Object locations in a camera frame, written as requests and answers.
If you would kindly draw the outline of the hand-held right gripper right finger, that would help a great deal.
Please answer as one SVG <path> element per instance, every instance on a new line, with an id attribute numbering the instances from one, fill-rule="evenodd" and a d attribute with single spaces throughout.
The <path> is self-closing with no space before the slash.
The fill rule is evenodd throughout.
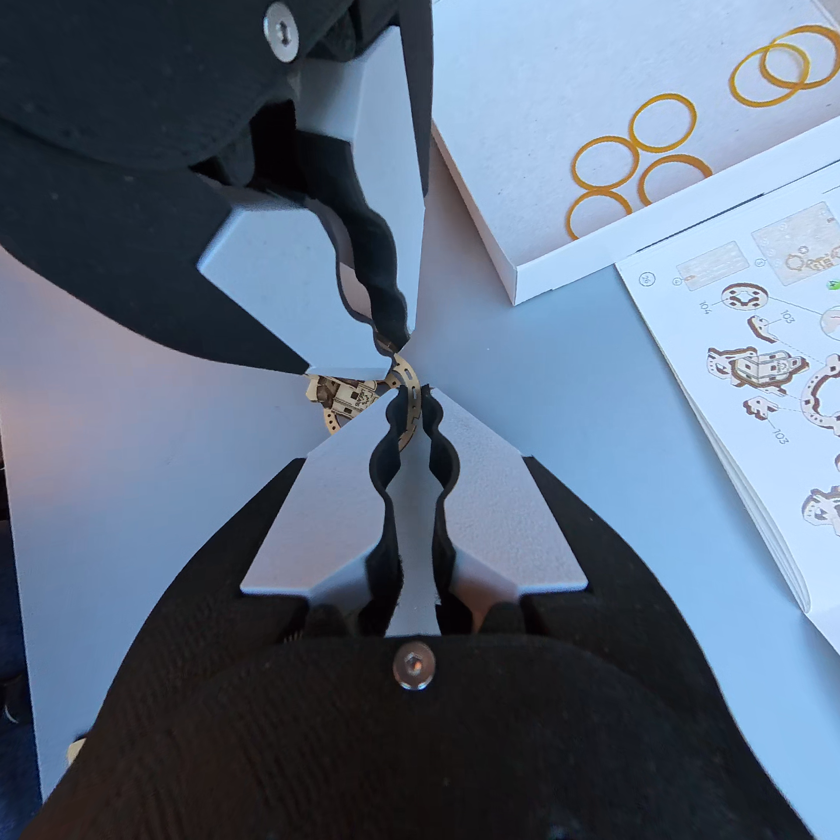
<path id="1" fill-rule="evenodd" d="M 423 389 L 429 468 L 442 486 L 433 536 L 443 634 L 480 629 L 498 603 L 588 581 L 525 458 L 436 388 Z"/>

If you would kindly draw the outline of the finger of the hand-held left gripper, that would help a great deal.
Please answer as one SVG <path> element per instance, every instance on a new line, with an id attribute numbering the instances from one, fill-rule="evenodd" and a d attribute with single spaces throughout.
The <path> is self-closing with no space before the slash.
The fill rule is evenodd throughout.
<path id="1" fill-rule="evenodd" d="M 321 220 L 297 204 L 235 204 L 197 263 L 200 272 L 304 360 L 304 371 L 385 377 L 391 360 L 339 289 Z"/>
<path id="2" fill-rule="evenodd" d="M 399 351 L 415 325 L 425 213 L 400 29 L 358 58 L 306 58 L 299 71 L 308 194 L 345 228 L 376 337 Z"/>

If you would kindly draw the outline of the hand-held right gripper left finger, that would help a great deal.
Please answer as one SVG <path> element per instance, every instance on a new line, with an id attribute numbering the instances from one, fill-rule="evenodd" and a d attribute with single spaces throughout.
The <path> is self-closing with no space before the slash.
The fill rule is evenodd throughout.
<path id="1" fill-rule="evenodd" d="M 403 587 L 392 500 L 401 466 L 403 390 L 384 395 L 313 449 L 240 589 L 296 595 L 355 614 L 383 635 Z"/>

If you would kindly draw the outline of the wooden robot figure model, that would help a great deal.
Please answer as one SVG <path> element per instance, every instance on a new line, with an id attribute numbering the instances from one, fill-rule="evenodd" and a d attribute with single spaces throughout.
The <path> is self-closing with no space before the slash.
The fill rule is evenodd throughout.
<path id="1" fill-rule="evenodd" d="M 374 340 L 380 350 L 385 350 L 392 357 L 397 353 L 393 342 L 384 339 L 378 333 Z M 323 407 L 324 422 L 331 434 L 340 431 L 343 424 L 360 415 L 380 397 L 378 389 L 392 389 L 383 380 L 359 381 L 341 379 L 328 375 L 308 374 L 309 384 L 306 397 L 312 403 Z"/>

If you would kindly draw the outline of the curved wooden arc part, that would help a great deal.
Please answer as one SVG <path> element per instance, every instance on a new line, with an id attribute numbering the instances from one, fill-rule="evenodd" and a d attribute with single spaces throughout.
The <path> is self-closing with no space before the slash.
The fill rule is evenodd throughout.
<path id="1" fill-rule="evenodd" d="M 407 389 L 406 430 L 399 438 L 398 447 L 402 452 L 412 440 L 417 421 L 422 413 L 422 388 L 412 366 L 399 353 L 394 353 L 392 368 L 383 381 L 392 389 L 405 386 Z"/>

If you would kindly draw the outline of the white cardboard box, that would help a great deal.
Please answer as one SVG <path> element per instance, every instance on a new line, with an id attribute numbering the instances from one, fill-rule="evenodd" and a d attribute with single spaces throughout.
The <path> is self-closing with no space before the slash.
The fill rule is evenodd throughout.
<path id="1" fill-rule="evenodd" d="M 838 75 L 778 107 L 752 109 L 728 91 L 747 54 L 802 25 L 838 30 L 838 2 L 435 2 L 434 136 L 512 303 L 566 285 L 640 249 L 838 159 Z M 811 80 L 833 64 L 832 46 L 798 35 Z M 754 68 L 738 88 L 775 98 Z M 571 161 L 587 142 L 627 136 L 648 99 L 676 92 L 698 121 L 676 152 L 701 158 L 703 178 L 683 164 L 659 166 L 643 206 L 637 175 L 618 189 L 631 204 L 583 193 Z M 688 129 L 675 101 L 636 121 L 640 140 L 666 145 Z M 632 166 L 630 151 L 604 143 L 577 164 L 583 180 L 607 185 Z"/>

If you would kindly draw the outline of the group of yellow rubber bands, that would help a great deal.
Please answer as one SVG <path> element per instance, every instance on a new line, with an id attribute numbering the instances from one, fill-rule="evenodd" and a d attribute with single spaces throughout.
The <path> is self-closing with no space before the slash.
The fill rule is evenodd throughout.
<path id="1" fill-rule="evenodd" d="M 834 57 L 833 64 L 828 73 L 824 77 L 811 80 L 812 74 L 812 60 L 807 51 L 799 44 L 791 42 L 791 38 L 798 35 L 815 35 L 824 38 L 833 48 Z M 786 80 L 777 77 L 768 68 L 767 55 L 774 50 L 787 50 L 794 55 L 793 62 L 800 70 L 800 76 L 797 80 Z M 750 64 L 754 64 L 754 68 L 761 75 L 772 88 L 781 89 L 783 92 L 780 96 L 769 99 L 753 100 L 746 98 L 738 87 L 738 76 L 741 69 Z M 834 27 L 828 27 L 821 24 L 806 24 L 795 27 L 785 33 L 782 33 L 777 38 L 774 38 L 767 45 L 754 50 L 743 57 L 740 62 L 732 69 L 728 79 L 728 91 L 730 97 L 741 106 L 749 109 L 768 109 L 778 107 L 782 103 L 789 101 L 794 95 L 801 91 L 808 91 L 824 87 L 832 79 L 834 79 L 839 72 L 839 34 Z M 686 108 L 689 114 L 688 129 L 683 135 L 672 143 L 666 145 L 651 145 L 639 139 L 636 132 L 636 121 L 640 115 L 648 108 L 652 107 L 658 102 L 673 101 Z M 667 164 L 687 165 L 697 172 L 699 172 L 704 179 L 713 175 L 713 170 L 701 158 L 692 154 L 677 153 L 676 150 L 688 141 L 691 134 L 693 134 L 697 126 L 698 116 L 697 107 L 694 102 L 681 94 L 676 92 L 664 92 L 658 94 L 643 103 L 633 114 L 627 127 L 627 136 L 605 135 L 593 139 L 580 147 L 574 154 L 570 163 L 570 173 L 574 183 L 579 186 L 583 193 L 580 194 L 569 206 L 564 217 L 564 228 L 570 240 L 576 240 L 579 235 L 573 229 L 573 216 L 576 208 L 581 205 L 586 199 L 600 196 L 606 197 L 615 201 L 623 210 L 625 215 L 630 215 L 633 212 L 630 202 L 618 192 L 618 189 L 624 184 L 630 182 L 632 178 L 637 175 L 637 196 L 640 203 L 647 207 L 654 201 L 648 196 L 646 183 L 650 174 L 659 166 Z M 626 147 L 632 157 L 632 166 L 628 173 L 615 183 L 607 185 L 598 185 L 586 182 L 583 180 L 578 172 L 578 163 L 584 152 L 594 148 L 599 144 L 620 144 Z M 641 161 L 641 153 L 646 152 L 652 154 L 654 159 L 641 174 L 637 174 L 638 167 Z"/>

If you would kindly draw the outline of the white instruction booklet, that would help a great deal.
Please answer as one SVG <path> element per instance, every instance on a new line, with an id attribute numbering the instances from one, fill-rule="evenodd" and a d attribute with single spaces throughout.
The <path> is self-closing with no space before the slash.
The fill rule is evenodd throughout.
<path id="1" fill-rule="evenodd" d="M 839 163 L 617 265 L 805 616 L 839 650 Z"/>

